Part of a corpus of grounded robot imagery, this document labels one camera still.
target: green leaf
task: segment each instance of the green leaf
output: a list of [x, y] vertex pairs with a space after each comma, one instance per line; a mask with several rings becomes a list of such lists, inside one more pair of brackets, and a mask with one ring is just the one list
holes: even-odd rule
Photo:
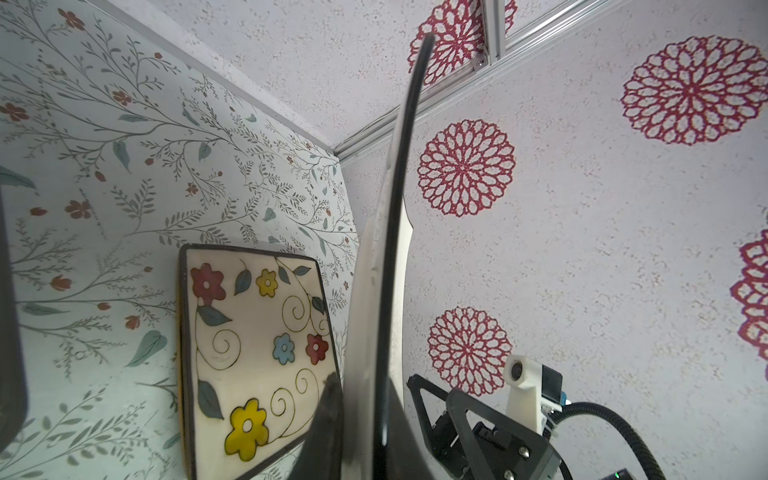
[[184, 117], [185, 117], [187, 120], [189, 120], [190, 122], [192, 122], [192, 124], [194, 124], [196, 127], [199, 127], [199, 126], [200, 126], [200, 124], [198, 124], [198, 123], [197, 123], [197, 121], [196, 121], [194, 118], [192, 118], [192, 115], [190, 115], [190, 112], [188, 112], [186, 108], [182, 108], [182, 109], [181, 109], [181, 114], [182, 114], [182, 115], [183, 115], [183, 116], [184, 116]]
[[167, 344], [168, 339], [164, 335], [157, 330], [150, 330], [144, 334], [141, 342], [139, 342], [139, 347], [136, 349], [134, 358], [126, 366], [141, 365], [146, 359], [165, 348]]
[[286, 272], [286, 269], [282, 267], [278, 268], [277, 276], [279, 276], [283, 282], [288, 283], [290, 285], [290, 280], [288, 280], [288, 272]]
[[177, 433], [176, 435], [170, 437], [163, 444], [163, 450], [168, 450], [170, 447], [176, 445], [179, 442], [179, 439], [181, 439], [181, 434], [180, 433]]
[[36, 439], [38, 437], [38, 435], [40, 435], [40, 432], [33, 433], [32, 435], [30, 435], [29, 437], [24, 439], [24, 441], [22, 442], [22, 445], [24, 445], [25, 443], [31, 442], [32, 440]]
[[275, 217], [277, 217], [277, 215], [275, 214], [275, 210], [272, 210], [272, 208], [267, 208], [266, 212], [264, 213], [263, 220], [265, 222], [268, 222], [268, 221], [272, 220]]
[[209, 419], [222, 419], [221, 407], [219, 406], [219, 397], [216, 395], [216, 390], [213, 386], [204, 382], [203, 380], [197, 380], [197, 405], [203, 414]]
[[237, 274], [235, 279], [235, 295], [242, 293], [250, 288], [250, 282], [253, 277], [250, 274], [250, 270], [245, 269]]
[[130, 172], [131, 170], [128, 168], [128, 164], [131, 162], [131, 158], [128, 156], [128, 150], [125, 148], [125, 142], [122, 140], [112, 142], [112, 151], [114, 152], [114, 156], [117, 157], [120, 163], [123, 164], [125, 170]]
[[149, 121], [149, 118], [144, 118], [139, 115], [134, 114], [122, 114], [120, 117], [118, 117], [118, 120], [122, 121]]
[[318, 296], [312, 297], [312, 306], [314, 306], [320, 313], [326, 312], [326, 304], [323, 302], [323, 299]]
[[200, 144], [200, 150], [197, 151], [197, 154], [200, 160], [203, 160], [205, 157], [210, 155], [210, 145], [205, 142]]
[[309, 268], [308, 266], [304, 266], [304, 265], [297, 266], [296, 269], [293, 270], [293, 275], [296, 275], [296, 276], [306, 275], [306, 273], [309, 272], [310, 270], [311, 268]]
[[0, 167], [0, 185], [12, 185], [14, 187], [27, 187], [27, 188], [34, 188], [37, 190], [37, 187], [35, 186], [35, 182], [33, 182], [32, 180], [29, 180], [24, 175], [19, 175], [16, 172], [10, 171], [5, 167]]
[[197, 312], [200, 314], [200, 317], [202, 317], [203, 321], [208, 326], [216, 326], [221, 325], [222, 323], [231, 322], [231, 318], [227, 318], [226, 315], [224, 315], [219, 310], [216, 310], [210, 305], [202, 305], [197, 308]]
[[83, 437], [85, 437], [88, 434], [88, 430], [90, 429], [91, 427], [85, 427], [85, 430], [78, 433], [78, 436], [74, 437], [74, 440], [72, 440], [72, 443], [69, 444], [69, 448], [71, 449], [72, 447], [77, 445], [83, 439]]
[[69, 310], [59, 310], [58, 308], [40, 305], [39, 303], [25, 303], [22, 307], [22, 312], [29, 313], [30, 315], [44, 316], [55, 313], [67, 313]]

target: black cable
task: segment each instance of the black cable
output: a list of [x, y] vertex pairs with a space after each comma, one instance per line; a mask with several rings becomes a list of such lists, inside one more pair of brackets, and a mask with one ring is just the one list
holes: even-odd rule
[[[611, 426], [618, 430], [621, 436], [624, 437], [624, 440], [627, 441], [627, 444], [629, 444], [630, 448], [632, 449], [634, 456], [637, 457], [637, 460], [639, 461], [640, 466], [643, 468], [643, 472], [645, 472], [645, 475], [648, 477], [648, 480], [666, 480], [664, 473], [661, 471], [661, 467], [659, 467], [659, 464], [654, 458], [654, 454], [650, 453], [650, 450], [645, 445], [645, 442], [643, 442], [643, 439], [637, 434], [637, 432], [634, 431], [632, 426], [627, 423], [626, 420], [622, 419], [621, 416], [613, 410], [607, 407], [603, 407], [602, 405], [598, 405], [597, 403], [578, 402], [564, 406], [562, 412], [552, 412], [549, 415], [549, 419], [554, 424], [554, 427], [563, 420], [576, 415], [594, 415], [610, 423]], [[551, 436], [551, 431], [549, 429], [545, 429], [542, 435], [546, 439], [549, 439]], [[560, 471], [563, 474], [563, 478], [566, 480], [572, 478], [571, 473], [568, 472], [568, 467], [566, 466], [563, 468], [563, 466], [564, 463], [561, 462]]]

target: yellow flower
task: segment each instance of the yellow flower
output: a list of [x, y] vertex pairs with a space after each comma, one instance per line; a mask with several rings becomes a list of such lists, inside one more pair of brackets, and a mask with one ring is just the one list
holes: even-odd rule
[[270, 430], [264, 425], [266, 410], [259, 410], [259, 401], [250, 399], [245, 408], [237, 407], [230, 415], [232, 432], [224, 441], [227, 455], [240, 453], [240, 460], [250, 461], [256, 455], [256, 445], [266, 445]]
[[256, 279], [256, 285], [259, 286], [259, 293], [261, 293], [261, 296], [275, 296], [275, 290], [277, 290], [275, 273], [270, 272], [266, 268], [261, 270], [261, 276]]

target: floral tray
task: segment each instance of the floral tray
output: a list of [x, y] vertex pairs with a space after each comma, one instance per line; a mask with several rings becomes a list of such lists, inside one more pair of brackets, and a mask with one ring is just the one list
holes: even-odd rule
[[317, 262], [184, 245], [179, 287], [189, 476], [250, 478], [301, 441], [338, 371]]

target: red medallion pattern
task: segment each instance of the red medallion pattern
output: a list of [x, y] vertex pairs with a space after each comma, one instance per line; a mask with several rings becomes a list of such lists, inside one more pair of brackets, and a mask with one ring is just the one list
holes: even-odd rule
[[768, 61], [736, 38], [691, 37], [649, 56], [624, 84], [624, 116], [668, 144], [741, 130], [768, 100]]
[[768, 230], [763, 230], [762, 236], [740, 248], [746, 263], [744, 277], [730, 288], [730, 294], [741, 302], [741, 312], [746, 316], [739, 336], [756, 346], [758, 355], [768, 360]]
[[515, 148], [498, 125], [450, 124], [420, 157], [419, 186], [432, 208], [461, 217], [490, 208], [512, 182]]
[[[515, 0], [506, 0], [507, 33], [512, 27], [512, 17], [517, 10]], [[435, 50], [427, 67], [424, 85], [435, 83], [484, 51], [485, 30], [482, 25], [480, 0], [445, 0], [433, 8], [432, 14], [419, 26], [419, 33], [411, 42], [411, 55], [408, 57], [411, 70], [422, 41], [430, 32], [436, 36]]]
[[429, 329], [429, 356], [451, 387], [479, 396], [504, 386], [512, 345], [507, 333], [482, 310], [446, 310]]

